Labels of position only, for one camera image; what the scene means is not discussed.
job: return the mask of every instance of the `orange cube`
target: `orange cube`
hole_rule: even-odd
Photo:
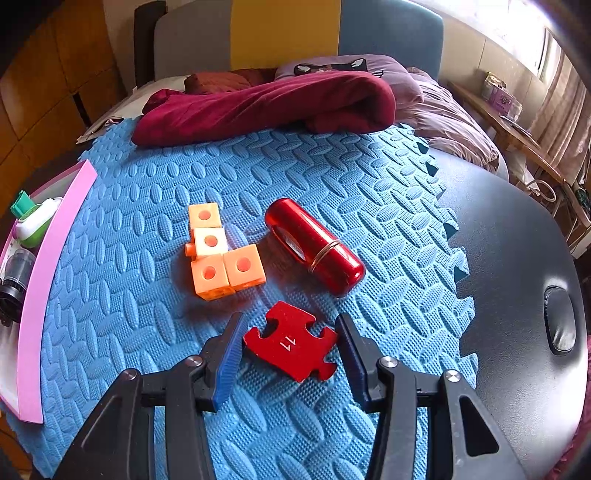
[[[203,300],[216,300],[236,293],[228,281],[222,254],[192,261],[191,271],[195,293]]]
[[[217,203],[189,205],[189,228],[220,228],[222,220]]]
[[[195,244],[185,244],[185,257],[191,257],[191,260],[197,258],[197,251],[195,250]]]
[[[230,285],[236,291],[267,281],[256,245],[230,250],[223,255],[223,263]]]

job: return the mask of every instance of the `textured foam surface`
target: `textured foam surface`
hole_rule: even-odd
[[[456,368],[475,384],[476,355],[459,356],[474,315],[457,299],[468,274],[458,226],[440,208],[444,187],[423,140],[392,127],[371,135],[262,131],[221,142],[136,149],[135,121],[96,140],[99,177],[64,246],[47,305],[41,351],[45,424],[11,426],[51,476],[84,419],[117,374],[170,368],[197,353],[241,310],[263,327],[278,300],[315,314],[313,332],[349,312],[360,332],[418,371]],[[363,260],[367,276],[350,295],[327,294],[268,236],[265,209],[292,197]],[[187,205],[218,202],[233,248],[258,243],[267,283],[206,303],[192,292],[183,244]],[[352,401],[339,369],[327,382],[298,384],[243,357],[230,400],[208,415],[218,479],[359,480],[376,416]],[[415,476],[426,467],[427,418],[420,413]],[[157,471],[165,478],[164,415],[157,412]]]

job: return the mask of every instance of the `white cube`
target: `white cube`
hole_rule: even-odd
[[[228,240],[223,228],[194,228],[193,238],[197,258],[224,254],[228,251]]]

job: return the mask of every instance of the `red metal container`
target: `red metal container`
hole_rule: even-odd
[[[293,200],[274,201],[265,213],[265,223],[334,296],[344,297],[365,276],[361,260]]]

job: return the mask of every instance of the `window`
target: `window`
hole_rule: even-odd
[[[528,0],[414,0],[496,41],[535,74],[547,44],[544,14]]]

